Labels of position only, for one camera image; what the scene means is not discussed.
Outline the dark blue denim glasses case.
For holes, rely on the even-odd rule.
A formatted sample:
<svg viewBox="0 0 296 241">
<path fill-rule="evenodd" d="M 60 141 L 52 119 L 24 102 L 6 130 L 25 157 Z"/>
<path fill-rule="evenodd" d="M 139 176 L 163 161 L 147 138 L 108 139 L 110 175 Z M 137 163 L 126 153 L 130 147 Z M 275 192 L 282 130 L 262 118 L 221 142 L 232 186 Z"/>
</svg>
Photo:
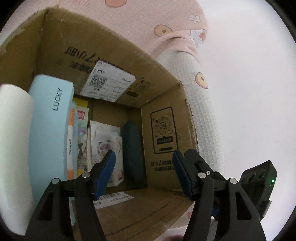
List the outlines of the dark blue denim glasses case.
<svg viewBox="0 0 296 241">
<path fill-rule="evenodd" d="M 125 184 L 130 190 L 147 188 L 140 131 L 135 123 L 128 121 L 124 125 L 121 134 Z"/>
</svg>

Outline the white illustrated card pack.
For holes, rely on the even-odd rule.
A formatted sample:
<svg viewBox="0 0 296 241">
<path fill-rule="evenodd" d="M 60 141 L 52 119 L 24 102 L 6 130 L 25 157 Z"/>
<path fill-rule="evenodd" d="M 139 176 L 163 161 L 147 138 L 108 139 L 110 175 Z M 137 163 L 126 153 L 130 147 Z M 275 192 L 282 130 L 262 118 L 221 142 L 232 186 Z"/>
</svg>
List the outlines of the white illustrated card pack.
<svg viewBox="0 0 296 241">
<path fill-rule="evenodd" d="M 123 170 L 123 147 L 120 127 L 91 120 L 87 137 L 87 169 L 88 171 L 100 163 L 108 151 L 113 151 L 116 156 L 115 167 L 108 187 L 115 187 L 124 180 Z"/>
</svg>

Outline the white barcode label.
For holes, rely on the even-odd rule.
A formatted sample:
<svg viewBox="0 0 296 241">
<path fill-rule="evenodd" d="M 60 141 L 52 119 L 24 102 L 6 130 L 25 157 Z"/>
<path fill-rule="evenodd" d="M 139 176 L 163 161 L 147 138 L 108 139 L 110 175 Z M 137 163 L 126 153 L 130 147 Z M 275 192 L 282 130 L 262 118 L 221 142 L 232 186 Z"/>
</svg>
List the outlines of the white barcode label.
<svg viewBox="0 0 296 241">
<path fill-rule="evenodd" d="M 121 202 L 129 201 L 133 197 L 125 192 L 116 192 L 101 196 L 97 201 L 93 201 L 95 209 L 106 208 L 119 204 Z"/>
</svg>

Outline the orange white pen pack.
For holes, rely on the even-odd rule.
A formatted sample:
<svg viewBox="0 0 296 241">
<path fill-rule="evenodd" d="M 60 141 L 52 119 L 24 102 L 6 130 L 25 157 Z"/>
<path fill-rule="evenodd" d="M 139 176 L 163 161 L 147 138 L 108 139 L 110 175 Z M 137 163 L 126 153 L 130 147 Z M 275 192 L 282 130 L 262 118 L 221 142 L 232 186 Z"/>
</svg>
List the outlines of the orange white pen pack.
<svg viewBox="0 0 296 241">
<path fill-rule="evenodd" d="M 69 122 L 68 122 L 68 134 L 67 134 L 67 178 L 68 178 L 68 180 L 74 179 L 73 153 L 72 153 L 74 116 L 75 116 L 75 111 L 73 108 L 70 108 Z"/>
</svg>

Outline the yellow stationery pack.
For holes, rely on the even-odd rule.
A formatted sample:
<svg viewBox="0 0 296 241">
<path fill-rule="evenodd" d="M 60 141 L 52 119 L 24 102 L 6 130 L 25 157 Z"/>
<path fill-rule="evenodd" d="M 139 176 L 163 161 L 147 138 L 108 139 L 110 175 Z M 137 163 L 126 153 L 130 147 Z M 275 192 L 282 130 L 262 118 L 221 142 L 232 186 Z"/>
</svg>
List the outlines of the yellow stationery pack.
<svg viewBox="0 0 296 241">
<path fill-rule="evenodd" d="M 73 98 L 78 114 L 77 176 L 87 171 L 88 101 Z"/>
</svg>

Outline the light blue case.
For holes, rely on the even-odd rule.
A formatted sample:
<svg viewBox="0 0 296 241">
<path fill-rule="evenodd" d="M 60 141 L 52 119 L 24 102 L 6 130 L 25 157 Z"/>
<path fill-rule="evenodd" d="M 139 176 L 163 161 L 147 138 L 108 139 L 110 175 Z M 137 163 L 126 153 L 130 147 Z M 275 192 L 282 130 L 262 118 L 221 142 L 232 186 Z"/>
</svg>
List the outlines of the light blue case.
<svg viewBox="0 0 296 241">
<path fill-rule="evenodd" d="M 29 173 L 34 203 L 37 204 L 50 181 L 67 179 L 67 136 L 72 82 L 37 75 L 29 95 L 34 111 L 29 141 Z"/>
</svg>

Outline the brown cardboard box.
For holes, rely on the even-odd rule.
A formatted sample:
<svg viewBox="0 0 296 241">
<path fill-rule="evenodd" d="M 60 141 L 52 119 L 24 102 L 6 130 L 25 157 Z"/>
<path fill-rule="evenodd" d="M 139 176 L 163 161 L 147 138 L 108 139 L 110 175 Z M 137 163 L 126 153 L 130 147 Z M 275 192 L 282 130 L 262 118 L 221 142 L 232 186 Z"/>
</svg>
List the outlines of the brown cardboard box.
<svg viewBox="0 0 296 241">
<path fill-rule="evenodd" d="M 28 90 L 38 74 L 73 83 L 79 94 L 97 61 L 135 76 L 116 102 L 89 99 L 92 121 L 142 134 L 147 187 L 118 190 L 130 201 L 102 208 L 98 218 L 108 240 L 155 240 L 191 206 L 171 162 L 173 152 L 194 149 L 197 138 L 184 88 L 140 48 L 100 22 L 56 4 L 22 4 L 1 32 L 1 83 Z"/>
</svg>

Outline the white shipping label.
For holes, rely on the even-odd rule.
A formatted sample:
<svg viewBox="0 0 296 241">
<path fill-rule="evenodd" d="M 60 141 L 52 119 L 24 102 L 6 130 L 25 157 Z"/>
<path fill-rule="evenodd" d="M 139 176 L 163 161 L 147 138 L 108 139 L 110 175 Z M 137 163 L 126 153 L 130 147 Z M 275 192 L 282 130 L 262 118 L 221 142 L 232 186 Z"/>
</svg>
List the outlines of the white shipping label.
<svg viewBox="0 0 296 241">
<path fill-rule="evenodd" d="M 109 102 L 119 97 L 135 82 L 135 76 L 113 65 L 98 61 L 85 82 L 80 95 Z"/>
</svg>

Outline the pink Hello Kitty bedsheet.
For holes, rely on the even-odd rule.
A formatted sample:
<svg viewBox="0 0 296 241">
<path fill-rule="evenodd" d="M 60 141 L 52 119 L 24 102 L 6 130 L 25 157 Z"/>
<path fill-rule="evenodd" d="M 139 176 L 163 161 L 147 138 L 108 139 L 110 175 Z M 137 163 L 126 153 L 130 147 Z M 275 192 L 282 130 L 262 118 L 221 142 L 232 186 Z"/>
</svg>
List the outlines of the pink Hello Kitty bedsheet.
<svg viewBox="0 0 296 241">
<path fill-rule="evenodd" d="M 174 194 L 180 214 L 169 221 L 158 202 L 147 197 L 133 208 L 131 202 L 116 205 L 124 211 L 120 219 L 111 218 L 109 240 L 153 240 L 163 235 L 165 240 L 182 237 L 188 226 L 193 205 L 183 197 L 172 163 L 172 151 L 157 152 L 153 134 L 161 130 L 160 122 L 175 127 L 179 151 L 197 149 L 215 171 L 223 172 L 224 157 L 214 108 L 198 60 L 198 48 L 204 42 L 207 22 L 197 1 L 92 1 L 82 7 L 73 1 L 62 6 L 76 14 L 92 19 L 129 40 L 160 63 L 165 74 L 174 76 L 176 87 L 159 87 L 161 95 L 140 109 L 95 100 L 93 120 L 111 125 L 132 121 L 142 138 L 147 176 L 147 188 L 138 193 L 161 192 Z"/>
</svg>

